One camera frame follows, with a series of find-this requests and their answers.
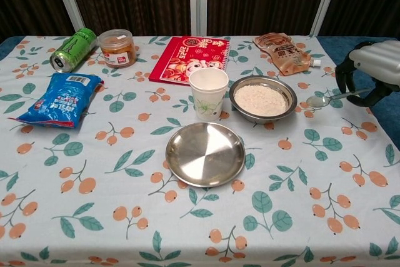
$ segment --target snack bag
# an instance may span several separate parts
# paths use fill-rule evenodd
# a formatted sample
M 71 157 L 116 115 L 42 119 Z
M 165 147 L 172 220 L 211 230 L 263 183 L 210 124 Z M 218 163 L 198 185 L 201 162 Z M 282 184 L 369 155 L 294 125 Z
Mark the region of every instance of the snack bag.
M 316 66 L 318 63 L 314 62 L 308 53 L 297 48 L 292 38 L 283 33 L 269 33 L 256 37 L 254 43 L 268 53 L 283 75 L 307 71 L 310 66 Z
M 78 73 L 54 73 L 44 95 L 16 121 L 60 128 L 76 128 L 90 102 L 99 76 Z

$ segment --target spoon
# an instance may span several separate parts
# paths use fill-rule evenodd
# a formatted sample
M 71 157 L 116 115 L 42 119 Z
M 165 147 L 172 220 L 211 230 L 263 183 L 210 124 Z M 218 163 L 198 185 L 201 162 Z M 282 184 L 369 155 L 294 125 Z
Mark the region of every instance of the spoon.
M 327 106 L 332 100 L 345 98 L 350 95 L 358 95 L 363 92 L 367 92 L 369 90 L 370 89 L 361 89 L 361 90 L 357 90 L 354 92 L 347 92 L 347 93 L 338 94 L 338 95 L 334 95 L 334 96 L 323 96 L 323 97 L 311 96 L 311 97 L 307 98 L 307 104 L 312 108 L 322 108 L 324 106 Z

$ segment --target metal plate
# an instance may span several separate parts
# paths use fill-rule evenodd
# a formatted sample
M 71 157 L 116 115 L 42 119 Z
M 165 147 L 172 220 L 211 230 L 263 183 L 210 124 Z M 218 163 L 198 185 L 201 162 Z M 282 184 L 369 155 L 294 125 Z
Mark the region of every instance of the metal plate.
M 197 187 L 215 187 L 235 178 L 244 166 L 237 134 L 217 123 L 194 123 L 168 141 L 166 161 L 177 178 Z

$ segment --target paper cup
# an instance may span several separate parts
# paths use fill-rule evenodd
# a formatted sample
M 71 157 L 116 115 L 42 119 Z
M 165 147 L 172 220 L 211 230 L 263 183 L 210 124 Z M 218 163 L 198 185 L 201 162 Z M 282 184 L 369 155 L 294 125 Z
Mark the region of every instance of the paper cup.
M 218 68 L 198 69 L 189 76 L 194 109 L 200 120 L 213 121 L 221 115 L 229 78 Z

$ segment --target floral tablecloth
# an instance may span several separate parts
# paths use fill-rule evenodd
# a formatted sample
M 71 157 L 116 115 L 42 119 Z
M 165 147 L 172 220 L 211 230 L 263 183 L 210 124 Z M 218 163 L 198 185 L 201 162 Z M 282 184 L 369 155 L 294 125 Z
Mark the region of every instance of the floral tablecloth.
M 307 106 L 339 92 L 316 38 L 293 36 L 322 66 L 285 77 L 253 37 L 224 37 L 230 85 L 272 76 L 299 105 L 260 125 L 226 98 L 216 122 L 242 138 L 246 162 L 211 189 L 178 181 L 165 162 L 173 133 L 199 121 L 189 87 L 147 79 L 171 37 L 134 37 L 138 60 L 124 69 L 95 49 L 76 72 L 104 86 L 78 128 L 8 119 L 44 94 L 65 38 L 27 36 L 0 62 L 1 266 L 399 266 L 399 151 L 365 108 Z

